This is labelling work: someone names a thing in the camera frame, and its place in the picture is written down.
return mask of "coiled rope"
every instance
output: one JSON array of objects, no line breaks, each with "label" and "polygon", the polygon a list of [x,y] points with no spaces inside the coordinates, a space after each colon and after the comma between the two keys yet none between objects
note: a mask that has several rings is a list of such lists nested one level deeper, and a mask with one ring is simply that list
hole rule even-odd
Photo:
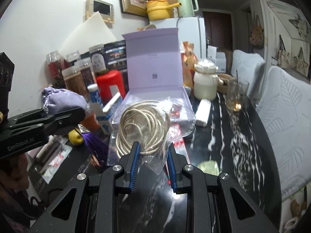
[{"label": "coiled rope", "polygon": [[155,155],[165,145],[170,119],[167,113],[165,113],[165,119],[163,118],[158,109],[159,103],[159,101],[142,101],[124,111],[116,137],[119,157],[131,151],[132,142],[128,135],[133,132],[133,127],[138,131],[138,140],[142,147],[141,155]]}]

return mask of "white ceramic jar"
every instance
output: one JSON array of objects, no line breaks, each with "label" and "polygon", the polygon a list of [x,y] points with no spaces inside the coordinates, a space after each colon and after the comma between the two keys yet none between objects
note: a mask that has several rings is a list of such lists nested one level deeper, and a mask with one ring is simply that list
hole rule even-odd
[{"label": "white ceramic jar", "polygon": [[220,81],[216,74],[217,66],[208,60],[204,60],[195,64],[194,68],[196,70],[193,78],[194,96],[199,100],[214,100],[217,94],[217,85]]}]

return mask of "yellow teapot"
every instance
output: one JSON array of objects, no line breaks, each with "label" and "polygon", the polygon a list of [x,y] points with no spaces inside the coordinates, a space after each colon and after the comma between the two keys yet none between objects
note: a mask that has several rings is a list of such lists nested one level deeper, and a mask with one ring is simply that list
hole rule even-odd
[{"label": "yellow teapot", "polygon": [[170,9],[176,8],[181,3],[169,5],[168,0],[152,0],[147,2],[147,14],[150,21],[166,19],[171,17]]}]

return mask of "tabletop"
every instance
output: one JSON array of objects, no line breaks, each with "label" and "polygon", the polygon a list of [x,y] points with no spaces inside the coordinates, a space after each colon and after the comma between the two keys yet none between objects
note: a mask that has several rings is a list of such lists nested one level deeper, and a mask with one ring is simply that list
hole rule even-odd
[{"label": "tabletop", "polygon": [[[194,112],[198,104],[199,100],[192,99]],[[207,127],[195,127],[192,137],[185,139],[187,153],[190,163],[195,166],[203,161],[216,161],[219,172],[235,178],[278,228],[281,191],[276,160],[265,128],[247,98],[244,105],[242,111],[230,112],[224,96],[217,94],[212,101]],[[74,176],[78,174],[77,170],[89,168],[89,156],[76,150],[71,154],[74,156],[70,155],[64,161],[51,180],[52,186],[42,188],[42,183],[38,184],[36,180],[41,198],[46,197],[46,189],[57,185],[64,188],[68,183],[69,178],[65,180],[61,172]],[[81,166],[76,163],[74,169],[67,167],[66,161],[73,159],[80,161]],[[134,192],[119,197],[120,232],[184,232],[186,211],[187,195],[173,193],[165,171],[156,175],[142,166]]]}]

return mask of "glass cup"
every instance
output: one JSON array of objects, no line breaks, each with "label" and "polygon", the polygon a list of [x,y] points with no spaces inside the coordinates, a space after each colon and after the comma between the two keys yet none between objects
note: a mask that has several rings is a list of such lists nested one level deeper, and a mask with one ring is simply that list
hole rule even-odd
[{"label": "glass cup", "polygon": [[244,79],[230,78],[228,80],[228,90],[226,96],[226,106],[228,109],[237,112],[242,109],[243,97],[246,96],[249,83]]}]

